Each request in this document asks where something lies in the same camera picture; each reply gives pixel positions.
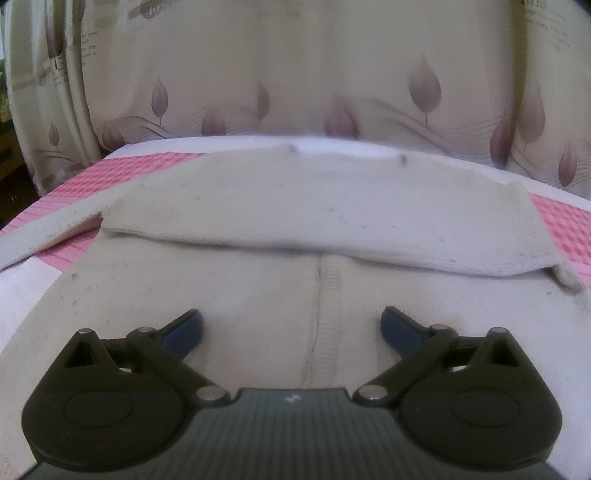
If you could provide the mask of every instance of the screw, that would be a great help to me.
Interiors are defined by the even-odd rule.
[[[381,385],[364,385],[357,392],[362,398],[369,401],[383,400],[388,396],[388,390]]]
[[[217,385],[207,385],[197,390],[197,396],[199,399],[207,402],[221,400],[227,393],[226,390]]]

